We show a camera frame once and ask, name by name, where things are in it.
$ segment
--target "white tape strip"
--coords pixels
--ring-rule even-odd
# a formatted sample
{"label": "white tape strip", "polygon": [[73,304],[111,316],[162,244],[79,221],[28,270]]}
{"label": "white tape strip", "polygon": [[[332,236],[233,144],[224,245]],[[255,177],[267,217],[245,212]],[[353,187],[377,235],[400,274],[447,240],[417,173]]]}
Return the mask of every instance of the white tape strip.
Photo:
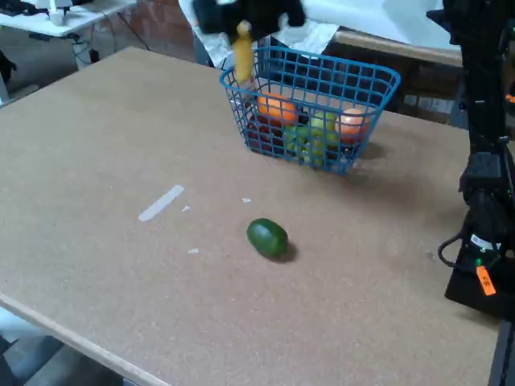
{"label": "white tape strip", "polygon": [[179,197],[179,195],[184,191],[184,188],[180,185],[175,185],[172,187],[167,193],[165,193],[160,199],[158,199],[155,203],[149,206],[141,215],[139,215],[138,219],[142,222],[152,220],[155,215],[160,213],[169,203],[171,203],[174,199]]}

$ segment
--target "blue wire basket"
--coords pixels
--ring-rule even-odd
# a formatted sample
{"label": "blue wire basket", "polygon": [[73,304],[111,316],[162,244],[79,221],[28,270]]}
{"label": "blue wire basket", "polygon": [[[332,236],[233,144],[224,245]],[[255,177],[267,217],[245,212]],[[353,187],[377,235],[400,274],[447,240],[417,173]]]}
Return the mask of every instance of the blue wire basket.
{"label": "blue wire basket", "polygon": [[245,144],[261,154],[344,174],[401,82],[386,67],[285,47],[254,52],[254,76],[224,85]]}

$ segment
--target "yellow object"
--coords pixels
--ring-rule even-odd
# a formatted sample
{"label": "yellow object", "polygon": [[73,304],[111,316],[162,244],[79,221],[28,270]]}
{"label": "yellow object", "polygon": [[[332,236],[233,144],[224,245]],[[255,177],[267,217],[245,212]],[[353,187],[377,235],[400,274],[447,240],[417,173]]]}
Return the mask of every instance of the yellow object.
{"label": "yellow object", "polygon": [[244,84],[252,76],[253,54],[252,40],[250,39],[249,28],[245,22],[237,27],[238,39],[233,44],[234,60],[236,62],[236,80]]}

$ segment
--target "black cable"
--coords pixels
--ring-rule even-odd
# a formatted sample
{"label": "black cable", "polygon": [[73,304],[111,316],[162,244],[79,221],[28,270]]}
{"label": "black cable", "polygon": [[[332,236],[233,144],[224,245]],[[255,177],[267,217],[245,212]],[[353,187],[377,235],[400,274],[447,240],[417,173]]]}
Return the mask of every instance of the black cable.
{"label": "black cable", "polygon": [[[80,13],[91,13],[92,11],[90,10],[70,10],[69,12],[72,12],[72,13],[75,13],[75,14],[80,14]],[[103,10],[98,10],[98,9],[95,9],[93,10],[93,12],[100,12],[101,14],[104,15],[104,19],[107,20],[107,23],[109,23],[109,29],[111,30],[111,36],[113,38],[113,53],[117,51],[117,40],[116,40],[116,34],[114,33],[114,27],[113,27],[113,23],[111,22],[111,18],[103,11]],[[95,31],[95,25],[93,24],[93,29],[91,31],[91,35],[90,35],[90,38],[89,38],[89,47],[90,48],[93,48],[93,33]]]}
{"label": "black cable", "polygon": [[127,25],[127,27],[132,31],[132,33],[134,34],[134,36],[136,36],[138,38],[138,40],[140,42],[142,42],[142,44],[145,46],[145,48],[148,50],[148,51],[152,51],[150,49],[150,47],[148,47],[148,44],[146,44],[145,40],[142,39],[142,37],[140,35],[138,35],[138,33],[133,29],[133,27],[130,26],[129,22],[127,22],[127,20],[121,15],[121,14],[118,14],[118,17]]}
{"label": "black cable", "polygon": [[463,236],[464,236],[464,232],[463,232],[463,229],[461,229],[455,236],[451,237],[449,240],[445,240],[438,247],[438,257],[445,265],[447,265],[447,266],[449,266],[449,267],[451,267],[453,269],[458,269],[459,271],[463,271],[463,272],[471,272],[470,269],[467,269],[467,268],[463,267],[462,265],[458,265],[456,263],[453,263],[452,261],[449,261],[443,255],[443,250],[445,248],[447,248],[451,244],[454,244],[457,240],[463,239]]}
{"label": "black cable", "polygon": [[74,46],[79,46],[79,45],[82,45],[82,44],[85,44],[86,47],[84,50],[80,51],[80,52],[75,52],[75,50],[73,51],[73,55],[76,57],[76,59],[80,60],[82,63],[84,64],[87,64],[87,65],[90,65],[90,64],[93,64],[91,61],[89,62],[86,62],[85,60],[83,60],[79,55],[82,55],[84,54],[90,47],[91,47],[91,43],[88,42],[88,41],[85,41],[85,42],[80,42],[79,41],[79,36],[78,35],[74,35],[73,37],[68,37],[68,39],[72,39],[73,40],[73,45]]}
{"label": "black cable", "polygon": [[510,365],[512,363],[511,357],[512,357],[512,351],[513,351],[513,338],[514,338],[514,330],[513,330],[513,324],[510,323],[508,336],[506,338],[506,350],[504,359],[502,361],[502,369],[501,369],[501,381],[499,383],[499,386],[507,386],[506,380],[508,379],[508,374],[510,373]]}
{"label": "black cable", "polygon": [[95,38],[95,24],[91,26],[91,34],[89,34],[89,44],[93,46],[93,39]]}

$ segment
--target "paper scrap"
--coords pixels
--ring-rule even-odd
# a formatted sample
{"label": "paper scrap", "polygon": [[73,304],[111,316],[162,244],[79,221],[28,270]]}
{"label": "paper scrap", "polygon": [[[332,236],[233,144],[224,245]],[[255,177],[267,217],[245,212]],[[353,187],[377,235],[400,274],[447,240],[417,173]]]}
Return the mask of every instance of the paper scrap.
{"label": "paper scrap", "polygon": [[167,207],[174,199],[184,191],[184,188],[180,185],[175,185],[167,193],[161,196],[155,203],[150,205],[138,219],[142,222],[152,220],[158,213],[160,213],[165,207]]}
{"label": "paper scrap", "polygon": [[435,261],[435,254],[432,251],[426,251],[426,257],[431,261]]}

